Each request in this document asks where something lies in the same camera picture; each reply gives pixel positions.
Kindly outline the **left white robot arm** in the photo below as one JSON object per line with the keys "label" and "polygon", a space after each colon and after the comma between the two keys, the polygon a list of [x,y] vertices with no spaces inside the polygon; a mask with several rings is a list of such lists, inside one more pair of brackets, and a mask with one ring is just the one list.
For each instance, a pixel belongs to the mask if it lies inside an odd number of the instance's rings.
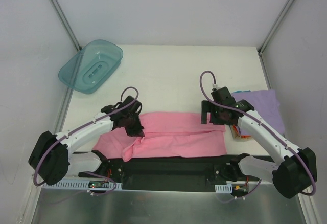
{"label": "left white robot arm", "polygon": [[52,134],[43,132],[28,159],[34,176],[42,178],[42,184],[54,185],[68,175],[85,175],[91,171],[96,177],[104,177],[108,171],[107,158],[92,150],[77,154],[76,151],[98,139],[101,135],[123,128],[129,137],[143,137],[140,113],[142,103],[128,96],[115,105],[104,106],[99,113],[74,129]]}

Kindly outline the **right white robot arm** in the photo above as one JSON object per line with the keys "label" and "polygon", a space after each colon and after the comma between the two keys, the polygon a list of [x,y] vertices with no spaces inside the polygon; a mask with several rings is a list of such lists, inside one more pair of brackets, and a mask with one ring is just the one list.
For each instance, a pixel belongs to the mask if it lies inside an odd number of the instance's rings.
{"label": "right white robot arm", "polygon": [[211,97],[201,103],[201,122],[236,125],[250,133],[272,161],[260,160],[248,153],[233,158],[227,171],[232,181],[254,176],[273,183],[285,198],[316,193],[316,155],[309,147],[301,149],[271,125],[246,100],[236,101],[228,88],[213,85]]}

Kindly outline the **pink t shirt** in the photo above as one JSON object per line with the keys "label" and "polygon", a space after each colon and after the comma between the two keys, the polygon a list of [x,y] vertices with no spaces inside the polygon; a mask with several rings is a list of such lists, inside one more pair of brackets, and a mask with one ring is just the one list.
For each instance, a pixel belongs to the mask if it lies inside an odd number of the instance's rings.
{"label": "pink t shirt", "polygon": [[201,124],[199,113],[154,112],[140,116],[143,137],[129,137],[123,128],[100,136],[94,149],[108,159],[212,157],[227,153],[225,127]]}

